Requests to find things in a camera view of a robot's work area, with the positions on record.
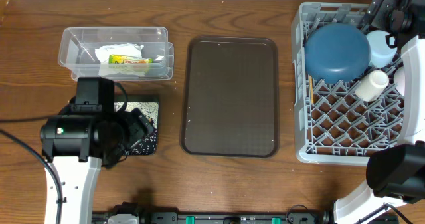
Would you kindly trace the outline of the light blue bowl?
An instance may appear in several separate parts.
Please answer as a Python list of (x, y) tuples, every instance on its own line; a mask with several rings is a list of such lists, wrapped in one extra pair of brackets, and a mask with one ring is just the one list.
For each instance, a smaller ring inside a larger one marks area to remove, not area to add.
[(386, 42), (386, 31), (371, 31), (366, 35), (371, 48), (371, 59), (369, 66), (383, 68), (390, 64), (397, 52), (397, 48), (390, 48)]

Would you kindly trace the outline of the pink bowl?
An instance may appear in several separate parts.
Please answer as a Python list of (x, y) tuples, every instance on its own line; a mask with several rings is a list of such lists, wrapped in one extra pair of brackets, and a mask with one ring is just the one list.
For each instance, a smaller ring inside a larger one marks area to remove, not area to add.
[(405, 71), (403, 66), (394, 73), (393, 81), (396, 84), (397, 92), (401, 96), (405, 96)]

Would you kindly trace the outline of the cream plastic cup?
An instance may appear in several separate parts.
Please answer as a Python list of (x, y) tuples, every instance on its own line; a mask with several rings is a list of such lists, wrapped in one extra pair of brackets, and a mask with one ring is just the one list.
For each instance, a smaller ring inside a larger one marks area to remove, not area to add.
[(388, 75), (381, 70), (374, 70), (361, 79), (355, 94), (365, 102), (372, 102), (383, 93), (388, 84)]

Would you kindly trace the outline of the dark blue plate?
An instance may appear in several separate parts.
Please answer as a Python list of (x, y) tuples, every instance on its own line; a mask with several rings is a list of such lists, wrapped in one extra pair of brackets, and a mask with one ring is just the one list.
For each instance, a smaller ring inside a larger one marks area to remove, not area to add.
[(312, 32), (304, 48), (306, 73), (328, 84), (355, 80), (371, 60), (366, 36), (345, 23), (332, 23)]

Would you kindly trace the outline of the yellow green snack wrapper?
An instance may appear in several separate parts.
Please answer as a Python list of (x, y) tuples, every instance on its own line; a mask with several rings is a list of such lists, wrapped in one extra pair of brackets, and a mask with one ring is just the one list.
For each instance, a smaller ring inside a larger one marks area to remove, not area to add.
[(109, 64), (150, 64), (152, 62), (153, 60), (151, 58), (127, 55), (110, 55), (108, 59)]

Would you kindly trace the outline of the white napkin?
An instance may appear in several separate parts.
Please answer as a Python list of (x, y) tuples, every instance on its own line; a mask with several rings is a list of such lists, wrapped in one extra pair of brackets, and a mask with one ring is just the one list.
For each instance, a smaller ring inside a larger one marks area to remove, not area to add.
[(143, 45), (133, 43), (104, 45), (95, 50), (96, 58), (100, 61), (100, 76), (111, 76), (115, 74), (143, 76), (149, 69), (149, 64), (109, 64), (110, 55), (127, 55), (142, 57)]

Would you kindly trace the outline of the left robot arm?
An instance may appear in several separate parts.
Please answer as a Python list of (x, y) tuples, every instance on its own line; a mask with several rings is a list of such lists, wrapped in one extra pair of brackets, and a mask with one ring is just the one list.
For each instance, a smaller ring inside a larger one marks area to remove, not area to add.
[(45, 223), (91, 223), (100, 170), (124, 161), (134, 146), (154, 134), (152, 119), (131, 112), (62, 112), (42, 126), (38, 154), (8, 132), (44, 166), (47, 180)]

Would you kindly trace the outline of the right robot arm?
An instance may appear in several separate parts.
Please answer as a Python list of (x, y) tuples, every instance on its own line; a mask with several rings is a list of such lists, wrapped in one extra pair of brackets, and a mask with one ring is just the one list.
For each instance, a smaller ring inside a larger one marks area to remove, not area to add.
[(394, 37), (391, 48), (401, 51), (405, 75), (404, 114), (395, 146), (375, 152), (366, 179), (326, 211), (322, 223), (370, 223), (399, 207), (424, 199), (424, 0), (373, 0), (366, 23)]

